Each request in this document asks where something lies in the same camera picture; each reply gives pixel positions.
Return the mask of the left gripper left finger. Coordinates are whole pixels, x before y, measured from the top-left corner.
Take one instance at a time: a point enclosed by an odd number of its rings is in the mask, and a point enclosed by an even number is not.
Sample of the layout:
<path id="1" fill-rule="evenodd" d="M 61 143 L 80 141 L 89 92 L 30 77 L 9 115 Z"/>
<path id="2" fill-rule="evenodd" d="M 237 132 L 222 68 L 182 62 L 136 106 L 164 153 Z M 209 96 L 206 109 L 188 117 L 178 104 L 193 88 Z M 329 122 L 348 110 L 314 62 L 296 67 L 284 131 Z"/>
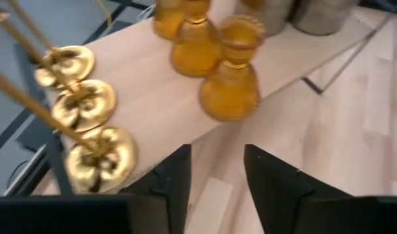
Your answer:
<path id="1" fill-rule="evenodd" d="M 130 186 L 125 234 L 184 234 L 191 190 L 191 145 L 184 144 Z"/>

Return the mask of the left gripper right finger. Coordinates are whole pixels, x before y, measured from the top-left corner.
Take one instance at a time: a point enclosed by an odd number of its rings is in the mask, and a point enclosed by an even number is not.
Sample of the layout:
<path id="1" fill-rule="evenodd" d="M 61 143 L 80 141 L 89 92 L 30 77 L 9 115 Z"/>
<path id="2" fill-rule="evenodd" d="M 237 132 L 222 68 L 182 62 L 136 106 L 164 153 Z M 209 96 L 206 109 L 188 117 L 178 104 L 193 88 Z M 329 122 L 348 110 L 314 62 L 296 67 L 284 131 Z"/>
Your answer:
<path id="1" fill-rule="evenodd" d="M 349 198 L 350 195 L 262 150 L 244 150 L 247 184 L 265 234 L 294 234 L 305 198 Z"/>

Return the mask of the amber ribbed glass vase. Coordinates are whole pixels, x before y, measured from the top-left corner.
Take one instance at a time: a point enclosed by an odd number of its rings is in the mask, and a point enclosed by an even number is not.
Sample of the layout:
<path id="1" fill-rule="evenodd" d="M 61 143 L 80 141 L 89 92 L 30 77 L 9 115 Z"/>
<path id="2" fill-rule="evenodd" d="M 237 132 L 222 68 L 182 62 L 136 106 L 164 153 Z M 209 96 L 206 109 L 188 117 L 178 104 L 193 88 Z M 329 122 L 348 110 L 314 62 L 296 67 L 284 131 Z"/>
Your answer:
<path id="1" fill-rule="evenodd" d="M 199 90 L 200 106 L 211 118 L 238 121 L 258 108 L 260 91 L 251 60 L 264 43 L 265 33 L 264 25 L 250 15 L 233 15 L 221 22 L 221 60 Z"/>
<path id="2" fill-rule="evenodd" d="M 205 77 L 220 61 L 217 29 L 208 17 L 211 0 L 184 0 L 184 19 L 171 51 L 173 68 L 184 76 Z"/>
<path id="3" fill-rule="evenodd" d="M 153 26 L 155 33 L 167 40 L 177 39 L 177 30 L 184 19 L 184 0 L 155 0 Z"/>

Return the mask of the silver tin candle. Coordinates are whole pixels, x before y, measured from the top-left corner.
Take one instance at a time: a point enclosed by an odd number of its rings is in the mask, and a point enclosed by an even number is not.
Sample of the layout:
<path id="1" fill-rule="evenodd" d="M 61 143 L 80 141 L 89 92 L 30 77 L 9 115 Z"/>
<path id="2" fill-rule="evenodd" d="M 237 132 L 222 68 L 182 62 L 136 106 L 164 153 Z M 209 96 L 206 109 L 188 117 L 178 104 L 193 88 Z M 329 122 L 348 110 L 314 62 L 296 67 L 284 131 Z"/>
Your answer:
<path id="1" fill-rule="evenodd" d="M 235 13 L 257 18 L 270 37 L 286 27 L 293 4 L 294 0 L 237 0 Z"/>
<path id="2" fill-rule="evenodd" d="M 328 36 L 340 30 L 351 9 L 361 0 L 296 0 L 290 23 L 313 36 Z"/>

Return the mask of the wooden shelf riser black legs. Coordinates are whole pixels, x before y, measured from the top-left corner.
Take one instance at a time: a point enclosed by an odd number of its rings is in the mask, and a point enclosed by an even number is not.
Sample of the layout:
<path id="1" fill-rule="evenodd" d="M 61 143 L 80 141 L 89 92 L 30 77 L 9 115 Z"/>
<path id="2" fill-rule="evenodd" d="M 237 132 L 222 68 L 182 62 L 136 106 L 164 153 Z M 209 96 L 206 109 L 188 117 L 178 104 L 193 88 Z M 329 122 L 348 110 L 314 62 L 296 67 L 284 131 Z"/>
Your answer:
<path id="1" fill-rule="evenodd" d="M 310 36 L 293 27 L 268 38 L 253 58 L 262 99 L 307 76 L 357 45 L 384 22 L 386 14 L 356 7 L 343 28 Z M 118 104 L 109 125 L 124 128 L 137 143 L 138 161 L 130 185 L 182 144 L 219 127 L 199 105 L 200 79 L 176 73 L 172 44 L 158 37 L 146 19 L 88 44 L 96 57 L 91 77 L 110 84 Z"/>

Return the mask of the black aluminium rig frame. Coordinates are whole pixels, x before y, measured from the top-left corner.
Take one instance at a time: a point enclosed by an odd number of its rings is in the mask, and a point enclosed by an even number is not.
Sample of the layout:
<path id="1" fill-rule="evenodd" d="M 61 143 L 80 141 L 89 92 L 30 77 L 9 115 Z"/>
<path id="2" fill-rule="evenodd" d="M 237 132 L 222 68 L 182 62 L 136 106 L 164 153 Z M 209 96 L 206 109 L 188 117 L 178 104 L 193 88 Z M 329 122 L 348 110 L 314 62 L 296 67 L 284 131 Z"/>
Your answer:
<path id="1" fill-rule="evenodd" d="M 40 147 L 30 161 L 20 166 L 23 167 L 22 171 L 14 180 L 8 180 L 8 188 L 3 196 L 28 196 L 35 190 L 49 171 L 46 145 Z"/>

